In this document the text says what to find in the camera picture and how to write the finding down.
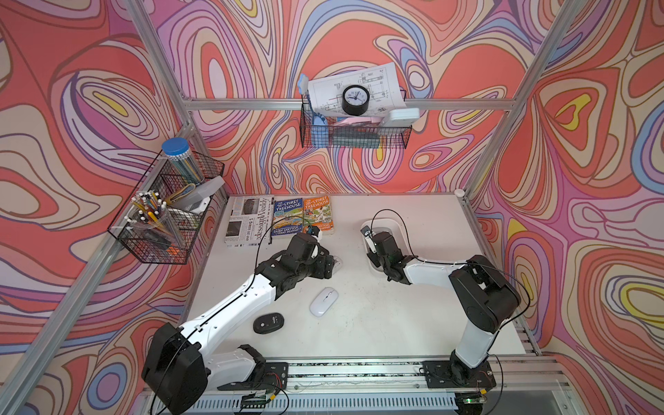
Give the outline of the white upside-down mouse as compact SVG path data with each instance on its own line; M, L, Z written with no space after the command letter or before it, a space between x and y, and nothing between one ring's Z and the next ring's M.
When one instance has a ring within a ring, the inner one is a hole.
M341 269L343 267L343 261L338 256L334 256L333 259L334 259L334 265L333 265L332 274L335 275L339 271L341 271Z

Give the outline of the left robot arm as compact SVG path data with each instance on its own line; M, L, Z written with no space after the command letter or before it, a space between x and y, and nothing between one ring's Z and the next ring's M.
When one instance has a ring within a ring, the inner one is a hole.
M242 344L223 354L216 349L236 329L306 278L329 279L337 260L318 237L298 233L287 249L259 263L237 290L180 326L166 323L152 338L141 377L165 411L183 414L208 390L225 387L283 390L269 375L266 359Z

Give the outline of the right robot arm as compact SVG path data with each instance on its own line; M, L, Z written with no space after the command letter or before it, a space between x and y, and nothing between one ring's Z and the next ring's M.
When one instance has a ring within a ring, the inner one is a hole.
M361 230L368 247L368 259L389 281L403 285L431 285L455 292L467 317L462 339L451 353L442 373L429 372L438 380L468 387L482 365L487 363L501 327L522 302L520 294L505 275L482 255L463 263L444 263L406 255L394 236L383 231Z

